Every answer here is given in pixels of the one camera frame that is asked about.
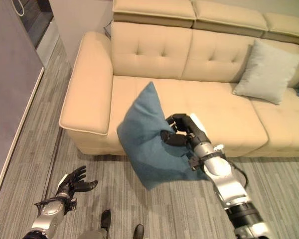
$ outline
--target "robotic hand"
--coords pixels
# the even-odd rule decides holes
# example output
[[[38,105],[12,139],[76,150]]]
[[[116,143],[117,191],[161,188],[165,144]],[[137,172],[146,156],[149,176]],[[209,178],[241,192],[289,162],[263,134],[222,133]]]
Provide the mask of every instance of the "robotic hand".
[[[88,192],[96,187],[98,181],[84,182],[86,166],[77,168],[70,174],[64,175],[58,186],[56,197],[36,203],[38,217],[31,230],[23,239],[51,239],[64,215],[76,209],[75,192]]]
[[[203,128],[198,118],[192,116],[197,125]],[[213,147],[204,129],[200,129],[186,114],[175,114],[166,120],[175,132],[183,131],[186,135],[161,131],[162,140],[170,145],[189,145],[194,157],[189,160],[192,170],[201,169],[214,185],[214,191],[234,226],[237,239],[275,239],[258,210],[253,205],[244,187],[231,172],[226,161],[222,145]]]

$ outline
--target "wall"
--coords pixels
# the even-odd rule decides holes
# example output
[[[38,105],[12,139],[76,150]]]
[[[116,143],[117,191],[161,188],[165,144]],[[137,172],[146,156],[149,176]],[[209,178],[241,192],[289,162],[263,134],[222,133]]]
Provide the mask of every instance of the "wall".
[[[10,0],[0,0],[0,183],[43,65]]]
[[[242,6],[260,12],[276,12],[299,17],[299,0],[209,0]]]
[[[86,31],[104,32],[113,17],[111,0],[50,0],[69,62],[74,66]]]

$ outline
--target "trousers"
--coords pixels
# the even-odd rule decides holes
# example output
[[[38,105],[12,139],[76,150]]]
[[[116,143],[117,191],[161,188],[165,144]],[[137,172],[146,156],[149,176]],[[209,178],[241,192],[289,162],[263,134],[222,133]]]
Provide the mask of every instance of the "trousers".
[[[107,232],[104,228],[97,231],[87,231],[81,234],[78,239],[106,239]]]

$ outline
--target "gray carpet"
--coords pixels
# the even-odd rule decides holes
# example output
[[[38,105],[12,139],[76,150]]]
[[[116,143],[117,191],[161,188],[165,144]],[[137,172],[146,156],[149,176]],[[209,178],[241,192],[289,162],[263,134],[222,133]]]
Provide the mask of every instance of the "gray carpet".
[[[0,192],[0,239],[22,238],[37,215],[33,203],[45,194],[45,182],[58,136],[58,118],[70,68],[58,41],[29,111]],[[299,158],[234,158],[249,176],[247,192],[280,239],[299,239]],[[81,154],[65,132],[47,196],[58,181],[78,166],[97,188],[77,193],[78,207],[69,212],[55,238],[75,239],[97,229],[100,215],[112,210],[110,238],[131,239],[138,223],[150,239],[234,239],[233,228],[208,181],[165,183],[148,192],[124,156]]]

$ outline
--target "shoe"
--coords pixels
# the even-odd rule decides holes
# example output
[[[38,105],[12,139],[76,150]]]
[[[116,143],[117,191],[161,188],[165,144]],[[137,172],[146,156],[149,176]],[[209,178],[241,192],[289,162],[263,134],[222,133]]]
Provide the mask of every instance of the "shoe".
[[[144,237],[144,226],[138,224],[134,230],[133,239],[143,239]]]
[[[111,211],[105,210],[101,215],[101,228],[109,232],[111,226]]]

